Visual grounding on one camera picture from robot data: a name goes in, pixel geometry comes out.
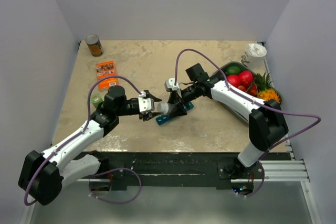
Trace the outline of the teal weekly pill organizer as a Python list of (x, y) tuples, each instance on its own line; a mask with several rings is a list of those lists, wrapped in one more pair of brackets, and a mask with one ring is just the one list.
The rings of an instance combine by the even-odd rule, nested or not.
[[(191, 110), (191, 109), (194, 108), (194, 104), (193, 104), (192, 102), (189, 102), (189, 103), (188, 103), (188, 106), (183, 105), (183, 108), (184, 108), (186, 111), (189, 111), (189, 110)], [(173, 120), (173, 118), (169, 117), (168, 115), (160, 115), (160, 116), (156, 117), (155, 120), (156, 120), (157, 124), (158, 124), (159, 126), (161, 126), (161, 125), (163, 125), (163, 124), (165, 124), (165, 123), (167, 123), (167, 122)]]

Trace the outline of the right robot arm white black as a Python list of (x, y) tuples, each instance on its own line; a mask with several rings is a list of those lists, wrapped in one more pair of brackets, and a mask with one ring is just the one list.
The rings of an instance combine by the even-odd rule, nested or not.
[(249, 144), (223, 170), (231, 177), (246, 178), (258, 160), (287, 133), (288, 126), (275, 100), (264, 101), (253, 97), (228, 83), (222, 71), (209, 76), (198, 63), (186, 70), (191, 85), (181, 89), (174, 78), (165, 81), (170, 93), (162, 105), (163, 114), (171, 118), (184, 116), (189, 103), (199, 97), (208, 97), (236, 111), (248, 122)]

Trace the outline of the white vitamin pill bottle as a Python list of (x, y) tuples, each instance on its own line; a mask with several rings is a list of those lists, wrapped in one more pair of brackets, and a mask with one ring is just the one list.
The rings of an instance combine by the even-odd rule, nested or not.
[(156, 110), (159, 113), (165, 114), (165, 115), (169, 115), (173, 110), (174, 110), (175, 105), (170, 104), (170, 103), (159, 103), (157, 105)]

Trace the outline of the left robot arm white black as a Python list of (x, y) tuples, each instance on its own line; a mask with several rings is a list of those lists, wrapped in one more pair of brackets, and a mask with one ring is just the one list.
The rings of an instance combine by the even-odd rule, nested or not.
[(80, 178), (95, 175), (103, 178), (109, 165), (97, 154), (76, 157), (89, 145), (104, 138), (118, 124), (121, 116), (137, 115), (143, 121), (155, 116), (154, 104), (160, 99), (148, 90), (127, 99), (122, 86), (110, 87), (85, 123), (67, 138), (42, 152), (31, 151), (24, 159), (18, 185), (24, 190), (24, 204), (51, 203), (67, 185)]

